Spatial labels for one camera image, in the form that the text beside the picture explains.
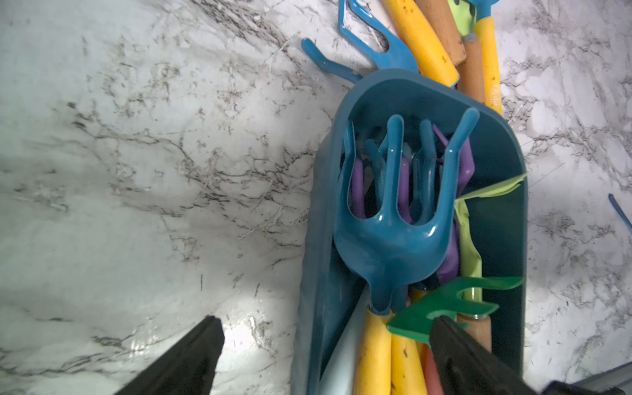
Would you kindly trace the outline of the lime rake light wood handle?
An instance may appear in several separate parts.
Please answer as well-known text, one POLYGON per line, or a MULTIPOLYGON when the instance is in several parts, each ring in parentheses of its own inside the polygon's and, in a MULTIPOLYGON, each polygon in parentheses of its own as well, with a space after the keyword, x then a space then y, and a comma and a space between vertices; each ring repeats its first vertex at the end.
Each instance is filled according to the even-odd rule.
MULTIPOLYGON (((520 186, 527 176, 527 174, 521 174, 485 188, 477 189, 456 199, 455 213, 457 224, 459 225, 459 263, 462 277, 482 277, 482 256, 472 241, 467 200, 495 198, 510 194, 520 186)), ((489 315, 458 314, 457 321, 467 324, 467 332, 486 350, 492 352, 491 319, 489 315)))

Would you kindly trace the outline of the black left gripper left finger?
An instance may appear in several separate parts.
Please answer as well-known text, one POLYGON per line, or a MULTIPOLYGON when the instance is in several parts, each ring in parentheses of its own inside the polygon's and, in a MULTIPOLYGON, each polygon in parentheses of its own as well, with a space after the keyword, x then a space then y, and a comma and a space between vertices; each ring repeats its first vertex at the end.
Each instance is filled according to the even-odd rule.
POLYGON ((119 394, 209 394, 225 336, 222 321, 206 316, 119 394))

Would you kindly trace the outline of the lime trowel brown wood handle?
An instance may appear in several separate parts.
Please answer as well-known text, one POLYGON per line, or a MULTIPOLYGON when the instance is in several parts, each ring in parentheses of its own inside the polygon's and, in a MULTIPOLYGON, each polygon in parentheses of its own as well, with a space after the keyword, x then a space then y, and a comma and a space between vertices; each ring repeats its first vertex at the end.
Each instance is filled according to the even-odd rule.
POLYGON ((478 102, 485 103, 482 46, 474 31, 476 7, 468 1, 459 0, 448 1, 448 4, 466 49, 466 59, 457 66, 460 75, 457 90, 478 102))

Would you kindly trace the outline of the green rake pale wood handle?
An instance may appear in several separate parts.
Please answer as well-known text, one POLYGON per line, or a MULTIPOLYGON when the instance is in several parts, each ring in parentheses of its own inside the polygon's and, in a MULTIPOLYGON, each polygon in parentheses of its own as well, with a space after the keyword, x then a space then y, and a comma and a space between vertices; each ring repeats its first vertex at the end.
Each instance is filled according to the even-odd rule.
POLYGON ((522 283, 521 276, 459 276, 395 314, 388 321, 387 329, 393 335, 430 344, 434 319, 447 316, 454 320, 458 314, 489 316, 500 308, 495 303, 467 301, 462 297, 465 291, 471 288, 508 291, 517 288, 522 283))

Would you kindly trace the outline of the light blue rake white handle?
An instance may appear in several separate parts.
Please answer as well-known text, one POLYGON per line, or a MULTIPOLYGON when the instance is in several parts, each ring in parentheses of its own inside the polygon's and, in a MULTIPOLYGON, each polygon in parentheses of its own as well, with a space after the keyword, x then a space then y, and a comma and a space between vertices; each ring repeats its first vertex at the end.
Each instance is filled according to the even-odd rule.
POLYGON ((370 291, 366 286, 324 370, 320 380, 320 394, 353 393, 355 370, 369 304, 370 291))

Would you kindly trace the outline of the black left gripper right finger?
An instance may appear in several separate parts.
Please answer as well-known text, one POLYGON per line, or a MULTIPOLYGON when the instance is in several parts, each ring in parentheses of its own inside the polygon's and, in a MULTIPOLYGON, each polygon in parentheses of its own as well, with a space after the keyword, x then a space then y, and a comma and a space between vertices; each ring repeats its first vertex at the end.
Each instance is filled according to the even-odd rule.
POLYGON ((518 375, 456 322, 434 319, 431 350, 445 394, 534 394, 518 375))

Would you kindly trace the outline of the purple rake pink handle front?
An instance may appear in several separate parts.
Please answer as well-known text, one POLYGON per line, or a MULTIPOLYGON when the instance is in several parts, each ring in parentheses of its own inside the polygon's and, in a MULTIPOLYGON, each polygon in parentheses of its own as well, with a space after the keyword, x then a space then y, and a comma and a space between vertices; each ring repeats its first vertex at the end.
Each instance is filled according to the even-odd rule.
POLYGON ((352 213, 365 219, 365 191, 364 191, 364 168, 360 158, 356 158, 352 170, 351 193, 352 193, 352 213))

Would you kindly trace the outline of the teal fork rake yellow handle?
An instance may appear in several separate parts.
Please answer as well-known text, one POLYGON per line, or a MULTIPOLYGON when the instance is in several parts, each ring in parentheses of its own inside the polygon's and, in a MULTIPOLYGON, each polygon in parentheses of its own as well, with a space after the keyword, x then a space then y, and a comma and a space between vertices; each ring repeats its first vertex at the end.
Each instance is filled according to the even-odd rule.
POLYGON ((403 258, 407 232, 416 227, 398 211, 398 188, 403 154, 403 118, 388 120, 387 157, 380 210, 370 217, 370 307, 355 372, 355 394, 426 394, 418 345, 412 339, 391 334, 386 328, 393 316, 393 300, 406 296, 406 287, 418 270, 411 258, 403 258))

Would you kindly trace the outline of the blue fork rake yellow handle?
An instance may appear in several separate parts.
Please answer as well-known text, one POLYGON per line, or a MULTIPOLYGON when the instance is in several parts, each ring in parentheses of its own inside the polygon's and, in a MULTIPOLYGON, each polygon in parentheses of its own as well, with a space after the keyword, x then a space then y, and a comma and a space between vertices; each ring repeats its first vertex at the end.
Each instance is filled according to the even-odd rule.
POLYGON ((495 21, 491 14, 492 5, 498 3, 498 0, 472 0, 470 3, 476 9, 474 31, 482 47, 486 104, 499 115, 503 115, 500 64, 495 39, 495 21))

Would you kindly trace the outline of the lime rake brown wood handle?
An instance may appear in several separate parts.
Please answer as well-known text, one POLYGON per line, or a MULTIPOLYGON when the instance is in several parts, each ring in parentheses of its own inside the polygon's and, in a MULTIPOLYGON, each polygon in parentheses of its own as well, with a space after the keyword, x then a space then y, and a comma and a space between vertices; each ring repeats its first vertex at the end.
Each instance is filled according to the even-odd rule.
POLYGON ((417 0, 417 6, 431 24, 442 46, 454 66, 459 66, 467 57, 454 16, 447 0, 417 0))

